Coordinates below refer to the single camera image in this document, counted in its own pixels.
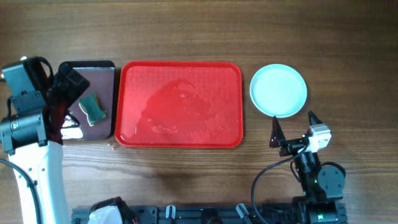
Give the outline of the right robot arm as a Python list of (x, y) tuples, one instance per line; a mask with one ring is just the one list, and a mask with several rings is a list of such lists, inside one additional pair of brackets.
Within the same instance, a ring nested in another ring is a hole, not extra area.
[(331, 130), (308, 112), (308, 131), (297, 139), (285, 138), (279, 121), (272, 119), (270, 147), (278, 147), (280, 156), (292, 156), (296, 178), (302, 187), (303, 196), (292, 199), (294, 223), (347, 223), (343, 198), (345, 169), (335, 162), (320, 162), (318, 153), (331, 140)]

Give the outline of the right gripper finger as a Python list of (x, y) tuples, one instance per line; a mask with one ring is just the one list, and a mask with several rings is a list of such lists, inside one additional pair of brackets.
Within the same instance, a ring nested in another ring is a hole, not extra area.
[(312, 110), (308, 112), (308, 121), (311, 126), (323, 123)]
[(286, 142), (283, 130), (279, 124), (279, 120), (276, 116), (272, 118), (272, 131), (271, 138), (269, 141), (269, 147), (276, 148), (282, 147)]

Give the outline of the green yellow sponge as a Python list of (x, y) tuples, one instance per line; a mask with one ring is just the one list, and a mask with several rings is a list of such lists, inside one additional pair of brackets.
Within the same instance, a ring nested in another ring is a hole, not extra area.
[(90, 126), (94, 126), (108, 117), (105, 110), (101, 107), (99, 98), (94, 93), (79, 99), (79, 106), (84, 114), (86, 114)]

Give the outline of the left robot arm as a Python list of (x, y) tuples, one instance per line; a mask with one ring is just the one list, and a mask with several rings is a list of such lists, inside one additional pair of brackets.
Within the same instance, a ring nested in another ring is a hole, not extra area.
[(61, 130), (90, 83), (67, 64), (50, 75), (23, 62), (2, 73), (16, 113), (1, 121), (1, 141), (17, 179), (23, 222), (69, 223)]

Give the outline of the light blue plate top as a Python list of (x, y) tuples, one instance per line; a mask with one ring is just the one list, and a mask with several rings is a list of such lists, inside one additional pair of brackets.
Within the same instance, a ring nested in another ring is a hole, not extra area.
[(260, 68), (253, 76), (249, 95), (253, 105), (270, 117), (288, 118), (305, 105), (305, 80), (294, 68), (275, 63)]

